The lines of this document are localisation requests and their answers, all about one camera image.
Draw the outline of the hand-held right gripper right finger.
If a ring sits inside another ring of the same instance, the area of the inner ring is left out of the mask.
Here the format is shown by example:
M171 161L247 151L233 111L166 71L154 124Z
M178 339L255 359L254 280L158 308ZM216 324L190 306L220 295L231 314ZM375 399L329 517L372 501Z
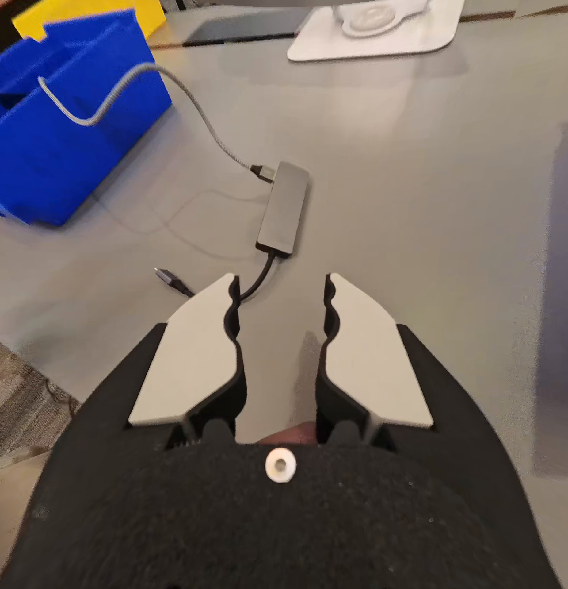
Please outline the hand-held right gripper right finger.
M432 432L432 413L392 315L336 272L326 275L323 303L317 442L325 444L342 422L367 444L381 443L388 428Z

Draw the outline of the yellow plastic bin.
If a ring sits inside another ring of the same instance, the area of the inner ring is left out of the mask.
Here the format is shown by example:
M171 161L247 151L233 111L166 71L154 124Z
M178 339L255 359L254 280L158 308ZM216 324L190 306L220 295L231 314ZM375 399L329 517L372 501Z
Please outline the yellow plastic bin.
M160 1L40 1L11 21L22 38L42 40L46 24L126 10L134 10L146 38L166 22Z

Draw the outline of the wooden book stand white base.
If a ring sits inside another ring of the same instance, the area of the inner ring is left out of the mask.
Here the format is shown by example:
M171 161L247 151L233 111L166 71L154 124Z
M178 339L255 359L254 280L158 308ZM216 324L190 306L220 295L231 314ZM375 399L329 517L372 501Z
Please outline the wooden book stand white base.
M435 52L454 39L465 1L365 1L316 8L288 49L293 63Z

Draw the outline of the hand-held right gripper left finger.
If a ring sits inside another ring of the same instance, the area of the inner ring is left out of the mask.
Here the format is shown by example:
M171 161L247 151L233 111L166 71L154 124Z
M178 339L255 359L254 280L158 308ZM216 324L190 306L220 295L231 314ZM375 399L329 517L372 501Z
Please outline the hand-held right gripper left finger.
M185 302L167 321L128 417L132 426L212 419L231 429L247 399L240 330L239 277L228 273Z

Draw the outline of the blue plastic bin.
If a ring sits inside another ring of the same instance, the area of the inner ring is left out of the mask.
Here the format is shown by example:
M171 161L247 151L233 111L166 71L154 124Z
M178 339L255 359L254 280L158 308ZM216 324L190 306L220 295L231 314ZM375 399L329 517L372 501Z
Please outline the blue plastic bin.
M133 9L70 19L0 54L0 216L64 225L170 108L160 74L145 72L103 119L83 127L117 82L153 55Z

